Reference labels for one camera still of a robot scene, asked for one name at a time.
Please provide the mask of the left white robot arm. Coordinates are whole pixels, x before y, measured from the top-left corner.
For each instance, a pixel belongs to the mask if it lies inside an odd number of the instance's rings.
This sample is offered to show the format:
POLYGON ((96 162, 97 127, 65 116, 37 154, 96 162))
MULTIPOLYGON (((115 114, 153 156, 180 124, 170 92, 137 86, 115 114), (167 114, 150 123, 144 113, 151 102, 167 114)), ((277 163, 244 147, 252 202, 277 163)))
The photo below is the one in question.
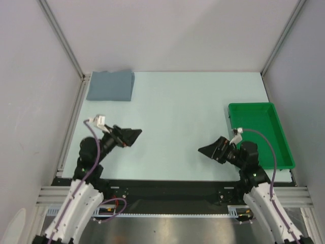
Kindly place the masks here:
POLYGON ((141 133, 141 129, 104 125, 102 138, 93 134, 82 139, 69 192, 45 233, 35 236, 33 243, 79 243, 101 204, 121 201, 122 209, 126 208, 126 199, 114 197, 110 183, 101 178, 104 168, 100 162, 116 147, 131 147, 141 133))

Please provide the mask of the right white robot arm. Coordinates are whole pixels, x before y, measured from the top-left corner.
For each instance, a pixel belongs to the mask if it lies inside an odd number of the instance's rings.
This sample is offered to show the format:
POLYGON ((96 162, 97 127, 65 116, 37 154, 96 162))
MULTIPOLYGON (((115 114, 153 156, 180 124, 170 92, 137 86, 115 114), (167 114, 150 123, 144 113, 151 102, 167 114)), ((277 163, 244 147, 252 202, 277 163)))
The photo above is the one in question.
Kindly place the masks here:
POLYGON ((237 148, 225 137, 201 147, 198 152, 224 164, 239 168, 240 188, 235 189, 234 198, 246 204, 261 225, 267 240, 272 243, 313 243, 305 237, 287 215, 274 191, 274 183, 259 164, 258 146, 244 141, 237 148))

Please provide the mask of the grey-blue t shirt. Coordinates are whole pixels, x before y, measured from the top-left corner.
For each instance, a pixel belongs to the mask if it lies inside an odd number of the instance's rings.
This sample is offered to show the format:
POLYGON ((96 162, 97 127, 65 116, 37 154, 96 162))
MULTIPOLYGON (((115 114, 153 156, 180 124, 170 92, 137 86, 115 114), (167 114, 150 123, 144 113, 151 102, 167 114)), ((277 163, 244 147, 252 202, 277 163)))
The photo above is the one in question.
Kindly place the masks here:
POLYGON ((92 72, 86 99, 88 101, 132 100, 135 74, 131 70, 92 72))

